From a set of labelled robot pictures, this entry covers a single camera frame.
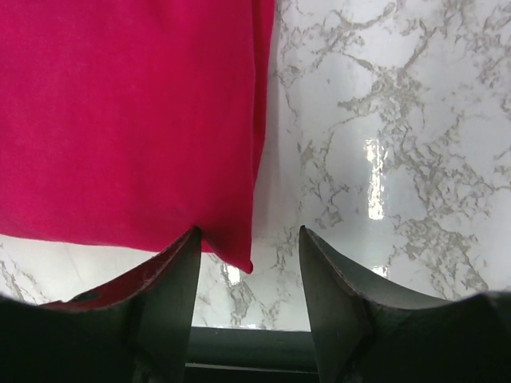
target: white marble surface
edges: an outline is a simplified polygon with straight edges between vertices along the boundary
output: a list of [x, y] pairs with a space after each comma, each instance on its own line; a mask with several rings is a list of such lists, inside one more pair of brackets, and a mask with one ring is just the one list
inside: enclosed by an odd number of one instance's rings
[[[297, 233], [457, 299], [511, 289], [511, 2], [281, 0], [252, 275], [205, 255], [195, 326], [307, 330]], [[67, 299], [150, 254], [0, 237], [0, 293]]]

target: pink fabric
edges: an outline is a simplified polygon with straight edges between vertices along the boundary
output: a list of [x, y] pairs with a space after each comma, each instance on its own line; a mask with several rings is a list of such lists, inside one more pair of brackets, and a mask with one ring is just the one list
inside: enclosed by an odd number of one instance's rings
[[0, 2], [0, 232], [252, 271], [274, 0]]

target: floor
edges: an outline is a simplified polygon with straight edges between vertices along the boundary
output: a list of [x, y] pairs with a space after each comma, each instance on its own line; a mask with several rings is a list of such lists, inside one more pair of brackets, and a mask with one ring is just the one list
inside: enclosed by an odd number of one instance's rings
[[[281, 0], [254, 273], [204, 255], [195, 326], [308, 330], [308, 225], [437, 297], [511, 290], [511, 5]], [[67, 299], [151, 255], [0, 236], [0, 293]]]

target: marble wall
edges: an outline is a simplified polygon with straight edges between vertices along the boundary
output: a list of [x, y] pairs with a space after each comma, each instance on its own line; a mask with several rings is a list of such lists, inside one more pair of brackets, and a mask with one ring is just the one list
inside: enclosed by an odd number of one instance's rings
[[[280, 0], [273, 50], [255, 270], [205, 255], [194, 325], [307, 330], [302, 224], [426, 294], [511, 290], [511, 2]], [[27, 302], [150, 256], [0, 244], [0, 293]]]

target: magenta cloth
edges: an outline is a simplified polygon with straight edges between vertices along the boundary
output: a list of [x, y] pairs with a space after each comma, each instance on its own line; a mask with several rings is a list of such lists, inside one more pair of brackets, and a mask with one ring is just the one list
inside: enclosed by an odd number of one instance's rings
[[0, 2], [0, 233], [252, 271], [274, 0]]

